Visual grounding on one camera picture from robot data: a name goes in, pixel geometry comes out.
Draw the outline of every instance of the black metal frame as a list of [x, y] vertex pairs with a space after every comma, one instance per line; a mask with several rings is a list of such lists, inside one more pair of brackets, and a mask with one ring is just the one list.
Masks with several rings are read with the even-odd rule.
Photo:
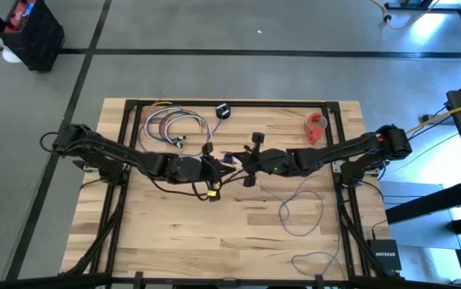
[[[143, 107], [152, 104], [152, 100], [127, 100], [124, 106], [124, 115], [120, 126], [120, 134], [118, 142], [123, 144], [127, 133], [127, 126], [130, 121], [132, 110], [135, 110], [133, 120], [133, 128], [131, 130], [131, 140], [129, 146], [134, 148], [137, 142], [141, 112]], [[192, 101], [192, 100], [176, 100], [175, 104], [182, 106], [217, 106], [218, 101]], [[227, 101], [233, 107], [302, 107], [302, 108], [320, 108], [325, 117], [330, 120], [330, 114], [333, 114], [337, 125], [338, 140], [345, 141], [345, 132], [341, 120], [341, 111], [337, 102], [264, 102], [264, 101]], [[325, 129], [325, 136], [328, 145], [332, 145], [332, 129], [329, 125]], [[340, 179], [339, 173], [332, 173], [332, 179], [336, 184], [338, 222], [343, 240], [343, 251], [345, 254], [346, 270], [348, 273], [348, 281], [324, 281], [320, 275], [315, 275], [314, 280], [270, 280], [270, 279], [171, 279], [171, 278], [144, 278], [142, 272], [136, 272], [134, 278], [116, 278], [112, 277], [114, 262], [116, 258], [116, 248], [119, 238], [120, 226], [123, 218], [124, 204], [127, 197], [127, 188], [129, 185], [129, 175], [125, 174], [126, 179], [120, 187], [120, 195], [113, 213], [110, 214], [111, 202], [114, 197], [115, 186], [108, 185], [106, 197], [102, 212], [100, 214], [100, 224], [96, 240], [88, 249], [87, 253], [77, 263], [75, 267], [66, 273], [59, 274], [55, 277], [46, 277], [38, 279], [8, 279], [0, 282], [0, 288], [82, 288], [106, 286], [111, 288], [113, 283], [133, 284], [134, 288], [144, 288], [146, 284], [172, 284], [172, 285], [216, 285], [220, 287], [238, 287], [238, 286], [311, 286], [317, 289], [324, 287], [353, 287], [353, 288], [457, 288], [453, 285], [421, 283], [413, 281], [405, 281], [403, 279], [388, 276], [383, 270], [380, 263], [375, 259], [373, 253], [366, 245], [363, 238], [361, 227], [361, 216], [357, 206], [356, 192], [354, 188], [349, 188], [350, 209], [352, 212], [352, 220], [345, 208], [344, 198], [341, 191], [341, 186], [337, 185]], [[100, 255], [102, 251], [101, 244], [112, 231], [108, 249], [108, 261], [104, 272], [99, 273], [98, 267]], [[361, 269], [364, 276], [356, 275], [353, 265], [352, 247], [350, 244], [349, 235], [352, 235], [357, 242], [361, 256]], [[88, 264], [91, 263], [89, 273], [84, 274]], [[376, 278], [370, 277], [370, 267], [375, 270]]]
[[[417, 0], [406, 2], [387, 2], [384, 7], [390, 10], [428, 10], [434, 0]], [[459, 12], [461, 13], [461, 5], [459, 4], [436, 4], [433, 11], [443, 12]]]

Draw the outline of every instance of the black metal stand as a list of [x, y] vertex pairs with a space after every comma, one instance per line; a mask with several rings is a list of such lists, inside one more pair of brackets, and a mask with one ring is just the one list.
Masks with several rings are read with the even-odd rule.
[[[345, 133], [343, 124], [341, 122], [341, 112], [339, 103], [337, 102], [268, 102], [261, 101], [231, 101], [227, 102], [231, 107], [311, 107], [321, 108], [323, 115], [329, 120], [329, 113], [332, 113], [336, 119], [337, 132], [340, 142], [345, 141]], [[130, 114], [133, 109], [136, 110], [133, 120], [133, 128], [131, 131], [130, 147], [134, 148], [140, 127], [141, 111], [144, 106], [152, 104], [152, 101], [138, 101], [128, 100], [125, 104], [124, 115], [120, 126], [120, 135], [118, 142], [123, 144], [127, 124], [130, 119]], [[176, 105], [182, 106], [216, 106], [219, 103], [213, 101], [183, 101], [175, 102]], [[332, 145], [332, 130], [331, 126], [325, 129], [327, 142]], [[100, 226], [96, 240], [90, 246], [86, 254], [79, 260], [79, 262], [68, 272], [60, 274], [55, 277], [39, 278], [39, 279], [23, 279], [15, 281], [2, 281], [0, 288], [14, 288], [14, 289], [64, 289], [64, 288], [90, 288], [96, 286], [105, 286], [107, 289], [113, 283], [132, 284], [136, 289], [144, 289], [147, 284], [169, 284], [169, 285], [214, 285], [218, 287], [239, 287], [239, 286], [284, 286], [284, 287], [312, 287], [315, 289], [324, 289], [324, 287], [353, 287], [353, 288], [395, 288], [395, 289], [409, 289], [409, 288], [458, 288], [457, 286], [434, 284], [434, 283], [421, 283], [413, 281], [405, 281], [402, 278], [395, 276], [392, 272], [386, 272], [382, 265], [377, 261], [372, 251], [366, 244], [362, 227], [361, 216], [358, 211], [356, 192], [354, 188], [349, 188], [349, 197], [351, 202], [351, 212], [353, 220], [347, 213], [344, 198], [341, 191], [341, 175], [333, 173], [332, 178], [336, 184], [337, 196], [337, 211], [338, 222], [341, 228], [341, 238], [343, 240], [343, 251], [345, 252], [346, 270], [348, 273], [348, 281], [326, 281], [320, 275], [315, 275], [314, 280], [263, 280], [263, 279], [163, 279], [163, 278], [146, 278], [142, 272], [136, 272], [134, 278], [115, 278], [112, 277], [113, 267], [116, 258], [116, 248], [118, 237], [120, 233], [120, 226], [122, 222], [124, 204], [127, 196], [127, 187], [129, 184], [128, 173], [124, 174], [124, 184], [121, 186], [120, 195], [116, 208], [110, 214], [111, 200], [113, 198], [114, 189], [113, 185], [108, 185], [106, 191], [106, 198], [104, 200], [103, 210], [100, 216]], [[111, 233], [111, 239], [108, 249], [107, 266], [104, 273], [96, 273], [98, 271], [101, 245], [104, 240]], [[361, 267], [364, 276], [357, 276], [354, 270], [354, 262], [352, 255], [352, 247], [350, 244], [349, 236], [352, 235], [356, 241], [359, 252], [361, 255]], [[84, 274], [89, 263], [91, 267], [89, 274]], [[369, 277], [370, 267], [373, 268], [377, 277]]]
[[461, 183], [386, 210], [389, 224], [461, 205]]
[[[405, 2], [387, 2], [384, 7], [388, 10], [428, 10], [433, 0], [418, 0]], [[432, 11], [439, 12], [461, 12], [459, 4], [436, 4]]]

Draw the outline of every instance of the yellow cable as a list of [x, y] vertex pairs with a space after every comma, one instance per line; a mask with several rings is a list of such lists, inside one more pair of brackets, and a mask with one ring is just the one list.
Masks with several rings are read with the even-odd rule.
[[460, 107], [460, 108], [452, 109], [452, 110], [450, 110], [449, 112], [442, 113], [442, 114], [440, 114], [440, 115], [437, 115], [437, 116], [435, 116], [435, 117], [429, 119], [428, 121], [422, 122], [421, 124], [419, 124], [419, 125], [413, 127], [412, 129], [406, 131], [406, 134], [407, 134], [407, 133], [412, 133], [413, 131], [417, 130], [418, 128], [424, 127], [424, 126], [428, 125], [429, 123], [433, 122], [434, 120], [442, 119], [443, 117], [449, 116], [449, 115], [451, 115], [451, 114], [453, 114], [453, 113], [456, 113], [456, 112], [461, 112], [461, 107]]
[[[383, 17], [385, 17], [386, 15], [391, 15], [388, 10], [386, 9], [386, 7], [384, 5], [382, 5], [382, 3], [380, 3], [378, 0], [370, 0], [371, 2], [375, 3], [377, 6], [381, 7], [382, 9], [382, 13], [383, 13]], [[404, 26], [400, 26], [400, 27], [393, 27], [391, 26], [391, 22], [390, 20], [387, 20], [386, 21], [386, 24], [389, 28], [391, 28], [392, 30], [402, 30], [402, 29], [405, 29], [411, 25], [413, 25], [415, 22], [417, 22], [421, 17], [423, 17], [423, 15], [429, 13], [432, 9], [434, 9], [434, 6], [436, 6], [436, 4], [439, 3], [440, 0], [437, 0], [434, 4], [432, 4], [432, 6], [429, 7], [429, 9], [423, 13], [421, 13], [417, 18], [415, 18], [414, 20], [412, 21], [409, 21], [406, 25]]]

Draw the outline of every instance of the black plastic clamp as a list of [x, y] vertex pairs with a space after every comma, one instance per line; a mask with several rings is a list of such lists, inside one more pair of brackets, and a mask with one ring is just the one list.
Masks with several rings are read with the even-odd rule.
[[144, 289], [145, 285], [143, 284], [143, 272], [136, 272], [134, 275], [133, 289]]
[[314, 275], [314, 279], [316, 281], [316, 289], [325, 289], [324, 285], [324, 276], [322, 275]]

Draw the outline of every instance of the wood grain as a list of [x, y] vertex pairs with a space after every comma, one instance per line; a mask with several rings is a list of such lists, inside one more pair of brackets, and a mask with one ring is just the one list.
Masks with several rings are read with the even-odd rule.
[[[125, 99], [104, 101], [97, 132], [116, 140], [124, 102]], [[342, 101], [340, 106], [347, 139], [364, 133], [359, 103]], [[217, 124], [214, 108], [190, 109], [206, 118], [212, 128]], [[315, 108], [232, 108], [231, 118], [224, 120], [214, 135], [214, 156], [221, 158], [221, 151], [242, 151], [244, 144], [251, 143], [253, 132], [266, 134], [263, 149], [307, 147], [302, 123], [314, 112], [317, 112]], [[330, 125], [334, 142], [337, 143], [333, 118]], [[152, 125], [151, 130], [156, 132], [157, 126]], [[152, 141], [145, 135], [140, 135], [140, 138], [149, 150], [174, 153], [198, 153], [206, 141], [205, 134], [200, 133], [198, 125], [192, 120], [180, 120], [173, 124], [170, 134], [186, 135], [185, 147], [177, 149]], [[130, 133], [126, 137], [127, 145], [129, 138]], [[322, 138], [315, 147], [326, 145]], [[97, 178], [96, 173], [87, 173], [84, 182]], [[281, 178], [262, 173], [258, 183], [263, 189], [259, 185], [244, 188], [238, 182], [230, 183], [222, 189], [222, 200], [215, 203], [162, 193], [135, 169], [130, 180], [116, 254], [115, 276], [133, 277], [135, 271], [143, 271], [147, 277], [310, 279], [292, 266], [292, 257], [314, 251], [335, 254], [337, 248], [342, 246], [338, 237], [336, 197], [328, 165], [315, 172], [302, 187], [318, 193], [321, 200], [311, 193], [302, 193], [289, 203], [291, 215], [286, 225], [297, 234], [310, 230], [322, 214], [320, 225], [305, 237], [292, 236], [284, 230], [278, 216], [280, 202], [265, 192], [267, 189], [287, 199], [302, 182], [300, 177]], [[372, 177], [368, 177], [367, 181], [377, 185], [377, 180]], [[161, 185], [167, 189], [191, 192], [188, 185]], [[105, 184], [100, 183], [86, 186], [80, 193], [62, 271], [73, 266], [95, 238], [104, 195]], [[363, 230], [368, 238], [372, 225], [386, 219], [384, 207], [378, 192], [370, 187], [358, 188], [357, 198]], [[378, 238], [390, 237], [385, 223], [376, 227], [376, 234]], [[357, 246], [354, 241], [352, 243], [356, 272], [360, 274]], [[105, 244], [100, 268], [105, 266], [107, 248]], [[320, 274], [329, 260], [330, 257], [325, 254], [314, 254], [296, 258], [295, 263], [304, 272], [314, 275]], [[337, 260], [345, 264], [342, 248]], [[330, 265], [324, 277], [347, 279], [336, 263]]]

